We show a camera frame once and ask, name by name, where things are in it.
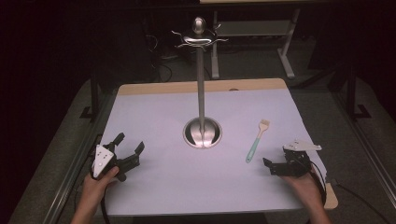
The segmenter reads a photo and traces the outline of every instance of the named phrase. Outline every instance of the white paper sheet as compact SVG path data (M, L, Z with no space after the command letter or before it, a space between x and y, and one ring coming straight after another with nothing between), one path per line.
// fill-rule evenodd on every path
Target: white paper sheet
M127 180L109 188L111 216L255 212L302 207L289 186L264 166L262 158L284 162L282 146L302 139L312 142L288 90L224 91L205 94L205 116L223 131L210 149L189 147L186 123L198 117L197 93L122 95L113 106L102 144L117 134L119 159L134 154L143 141L140 166ZM251 163L245 159L259 131L270 120ZM323 176L316 151L308 154Z

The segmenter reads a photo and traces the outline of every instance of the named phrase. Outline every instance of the light blue handle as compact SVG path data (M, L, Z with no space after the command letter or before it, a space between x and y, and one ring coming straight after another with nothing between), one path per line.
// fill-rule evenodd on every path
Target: light blue handle
M251 159L253 158L254 152L256 152L256 147L260 142L260 138L256 138L256 140L253 143L253 146L251 146L250 151L247 154L247 163L251 162Z

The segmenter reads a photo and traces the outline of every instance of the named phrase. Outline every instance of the hand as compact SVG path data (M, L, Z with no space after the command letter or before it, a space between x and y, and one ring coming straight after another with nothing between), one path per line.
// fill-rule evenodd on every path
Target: hand
M331 223L326 211L324 210L320 192L311 174L301 177L281 176L283 180L293 188L294 193L307 209L311 224Z
M73 216L72 223L90 223L99 202L102 201L105 195L107 185L119 170L119 167L113 167L100 180L92 179L90 174L85 176L78 209Z

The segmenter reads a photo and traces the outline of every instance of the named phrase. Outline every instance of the silver base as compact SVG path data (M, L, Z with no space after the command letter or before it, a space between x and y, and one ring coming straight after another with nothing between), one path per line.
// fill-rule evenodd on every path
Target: silver base
M204 136L201 134L199 118L190 120L183 130L183 137L187 144L195 148L211 148L221 139L220 125L213 119L205 118Z

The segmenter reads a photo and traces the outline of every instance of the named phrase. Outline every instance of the small brush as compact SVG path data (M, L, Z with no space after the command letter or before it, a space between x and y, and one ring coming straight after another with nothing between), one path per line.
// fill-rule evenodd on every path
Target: small brush
M259 134L257 134L256 140L253 143L253 146L251 146L250 151L247 154L247 163L251 162L251 159L253 158L254 152L256 152L257 145L260 142L260 138L262 137L262 133L268 129L270 126L270 121L266 119L262 119L262 121L259 124Z

